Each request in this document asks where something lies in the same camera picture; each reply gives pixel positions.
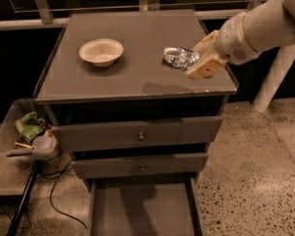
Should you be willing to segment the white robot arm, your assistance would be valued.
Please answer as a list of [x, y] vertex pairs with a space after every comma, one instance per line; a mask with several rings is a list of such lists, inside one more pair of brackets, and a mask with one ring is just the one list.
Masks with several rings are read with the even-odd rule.
[[249, 12], [227, 20], [193, 50], [200, 59], [186, 75], [198, 80], [210, 78], [230, 63], [242, 65], [274, 47], [295, 44], [295, 0], [268, 0]]

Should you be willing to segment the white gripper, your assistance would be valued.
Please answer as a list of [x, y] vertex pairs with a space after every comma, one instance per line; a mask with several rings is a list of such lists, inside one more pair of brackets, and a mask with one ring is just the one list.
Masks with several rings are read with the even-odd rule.
[[247, 12], [242, 12], [232, 17], [218, 31], [213, 30], [192, 48], [199, 53], [199, 59], [185, 72], [190, 79], [209, 79], [221, 72], [227, 62], [241, 65], [260, 56], [244, 34], [246, 16]]

